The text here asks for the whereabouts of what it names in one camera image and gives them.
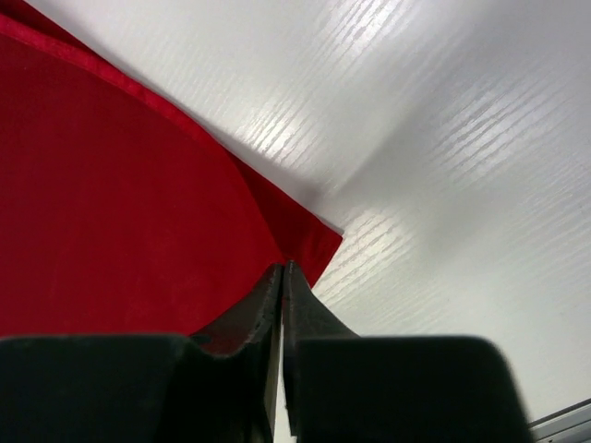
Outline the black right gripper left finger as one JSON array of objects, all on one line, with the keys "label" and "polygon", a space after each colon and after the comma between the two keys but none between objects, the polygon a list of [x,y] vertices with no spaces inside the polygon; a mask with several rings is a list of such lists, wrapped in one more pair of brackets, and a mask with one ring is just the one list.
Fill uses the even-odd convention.
[{"label": "black right gripper left finger", "polygon": [[270,442],[283,269],[190,335],[1,342],[5,442]]}]

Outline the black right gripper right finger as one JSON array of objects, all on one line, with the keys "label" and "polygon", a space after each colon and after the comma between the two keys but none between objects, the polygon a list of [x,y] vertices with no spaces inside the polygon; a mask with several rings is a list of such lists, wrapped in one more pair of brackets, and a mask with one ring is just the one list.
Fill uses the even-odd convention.
[{"label": "black right gripper right finger", "polygon": [[511,371],[470,336],[355,334],[283,272],[283,381],[300,442],[529,442]]}]

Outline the red cloth napkin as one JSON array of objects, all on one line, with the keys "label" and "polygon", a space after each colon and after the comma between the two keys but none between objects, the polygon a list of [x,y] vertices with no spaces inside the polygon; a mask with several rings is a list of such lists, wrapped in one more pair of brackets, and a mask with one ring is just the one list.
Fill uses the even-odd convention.
[{"label": "red cloth napkin", "polygon": [[1,332],[192,334],[341,236],[22,1],[1,5]]}]

